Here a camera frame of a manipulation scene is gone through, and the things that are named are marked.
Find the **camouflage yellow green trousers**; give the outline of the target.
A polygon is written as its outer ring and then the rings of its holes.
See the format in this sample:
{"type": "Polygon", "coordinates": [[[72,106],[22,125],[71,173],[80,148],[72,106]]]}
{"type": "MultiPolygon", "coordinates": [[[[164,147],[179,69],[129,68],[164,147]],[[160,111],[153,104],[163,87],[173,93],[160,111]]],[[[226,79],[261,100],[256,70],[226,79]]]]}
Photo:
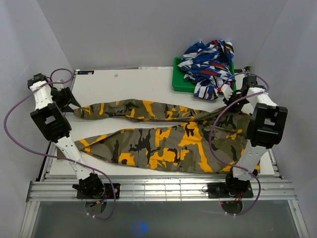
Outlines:
{"type": "Polygon", "coordinates": [[[74,115],[86,120],[171,122],[168,127],[121,129],[75,144],[88,155],[120,166],[191,174],[229,172],[246,148],[251,119],[224,108],[207,112],[137,99],[92,104],[75,109],[74,115]]]}

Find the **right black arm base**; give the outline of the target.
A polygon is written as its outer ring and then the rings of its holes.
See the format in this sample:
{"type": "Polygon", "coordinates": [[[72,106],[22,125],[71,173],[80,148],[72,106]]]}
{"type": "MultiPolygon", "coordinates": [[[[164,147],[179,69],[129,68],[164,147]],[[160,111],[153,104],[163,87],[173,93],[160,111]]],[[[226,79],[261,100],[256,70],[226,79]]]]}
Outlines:
{"type": "Polygon", "coordinates": [[[254,197],[250,184],[238,187],[226,182],[210,182],[202,187],[202,192],[206,193],[209,199],[220,199],[222,209],[230,215],[241,214],[242,199],[254,197]]]}

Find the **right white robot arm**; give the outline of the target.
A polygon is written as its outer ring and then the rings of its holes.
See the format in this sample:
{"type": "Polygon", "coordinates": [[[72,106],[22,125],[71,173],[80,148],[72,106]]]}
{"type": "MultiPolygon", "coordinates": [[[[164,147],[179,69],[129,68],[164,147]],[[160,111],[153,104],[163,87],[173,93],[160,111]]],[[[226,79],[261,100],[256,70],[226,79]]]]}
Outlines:
{"type": "Polygon", "coordinates": [[[226,195],[235,197],[251,191],[250,179],[255,174],[261,157],[274,145],[280,143],[285,128],[288,110],[272,101],[264,86],[259,85],[257,77],[247,75],[242,87],[232,91],[225,84],[218,90],[223,93],[223,101],[229,111],[238,112],[245,104],[251,104],[254,111],[247,126],[246,148],[237,166],[226,176],[223,189],[226,195]]]}

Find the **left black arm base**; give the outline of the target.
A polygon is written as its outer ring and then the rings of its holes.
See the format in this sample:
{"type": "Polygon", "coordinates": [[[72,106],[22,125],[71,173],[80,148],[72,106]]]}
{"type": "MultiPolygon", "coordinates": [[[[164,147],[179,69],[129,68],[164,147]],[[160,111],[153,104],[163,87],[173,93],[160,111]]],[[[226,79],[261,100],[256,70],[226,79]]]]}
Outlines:
{"type": "Polygon", "coordinates": [[[85,195],[80,191],[77,191],[75,198],[85,201],[85,209],[87,213],[92,215],[100,215],[105,210],[107,205],[113,201],[113,191],[110,183],[104,184],[104,190],[101,196],[85,195]]]}

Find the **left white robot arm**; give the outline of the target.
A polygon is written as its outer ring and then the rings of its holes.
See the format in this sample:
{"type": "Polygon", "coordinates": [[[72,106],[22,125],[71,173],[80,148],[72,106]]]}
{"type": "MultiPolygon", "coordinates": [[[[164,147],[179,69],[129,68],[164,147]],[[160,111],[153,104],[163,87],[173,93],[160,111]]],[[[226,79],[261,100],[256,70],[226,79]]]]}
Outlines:
{"type": "Polygon", "coordinates": [[[89,198],[101,198],[105,186],[93,169],[84,166],[82,156],[71,137],[71,125],[65,113],[72,113],[70,104],[79,107],[69,87],[56,88],[39,73],[29,79],[28,88],[34,93],[35,110],[30,116],[46,140],[51,141],[74,170],[78,183],[72,187],[89,198]]]}

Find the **blue white red trousers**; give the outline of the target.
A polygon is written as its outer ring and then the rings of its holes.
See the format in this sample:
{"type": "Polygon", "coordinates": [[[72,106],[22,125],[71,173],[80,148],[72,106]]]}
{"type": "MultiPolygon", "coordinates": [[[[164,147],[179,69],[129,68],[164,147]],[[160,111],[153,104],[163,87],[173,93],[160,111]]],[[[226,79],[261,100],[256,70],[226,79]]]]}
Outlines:
{"type": "Polygon", "coordinates": [[[212,40],[205,44],[199,41],[186,50],[178,68],[185,72],[184,81],[195,85],[194,97],[215,100],[223,82],[234,88],[233,57],[231,42],[212,40]]]}

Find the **left dark corner label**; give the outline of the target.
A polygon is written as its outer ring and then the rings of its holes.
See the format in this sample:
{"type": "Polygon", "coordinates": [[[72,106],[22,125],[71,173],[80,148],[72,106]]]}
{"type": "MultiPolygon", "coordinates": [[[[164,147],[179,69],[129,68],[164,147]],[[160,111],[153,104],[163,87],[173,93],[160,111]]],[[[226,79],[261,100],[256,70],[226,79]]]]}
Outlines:
{"type": "Polygon", "coordinates": [[[94,70],[80,70],[77,72],[77,75],[93,75],[94,70]]]}

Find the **green plastic tray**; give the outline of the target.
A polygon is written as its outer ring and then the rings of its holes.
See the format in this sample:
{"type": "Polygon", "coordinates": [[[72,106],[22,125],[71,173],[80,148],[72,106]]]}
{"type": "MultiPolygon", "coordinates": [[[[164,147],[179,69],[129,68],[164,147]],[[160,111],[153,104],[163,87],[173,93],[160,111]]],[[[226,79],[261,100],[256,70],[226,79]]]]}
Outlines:
{"type": "MultiPolygon", "coordinates": [[[[185,79],[186,71],[182,70],[178,65],[181,63],[182,58],[176,57],[174,59],[173,66],[173,76],[172,76],[172,87],[177,92],[195,92],[196,84],[191,79],[187,81],[185,79]]],[[[227,62],[221,61],[220,59],[207,59],[203,60],[203,64],[207,66],[213,66],[213,63],[216,63],[218,67],[224,67],[224,69],[229,70],[229,74],[234,74],[234,64],[232,61],[227,62]]]]}

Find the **aluminium frame rail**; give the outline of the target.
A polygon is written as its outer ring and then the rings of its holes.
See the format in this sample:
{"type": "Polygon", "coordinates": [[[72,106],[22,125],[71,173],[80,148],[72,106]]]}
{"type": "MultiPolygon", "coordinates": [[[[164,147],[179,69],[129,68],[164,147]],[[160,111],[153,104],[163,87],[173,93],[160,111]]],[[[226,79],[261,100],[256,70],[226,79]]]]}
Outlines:
{"type": "MultiPolygon", "coordinates": [[[[112,177],[120,184],[119,201],[207,201],[203,191],[209,182],[223,182],[224,176],[173,176],[173,177],[112,177]]],[[[295,200],[292,182],[278,177],[260,177],[251,180],[254,193],[260,192],[261,200],[295,200]]],[[[27,201],[77,201],[75,177],[50,177],[30,183],[27,201]]]]}

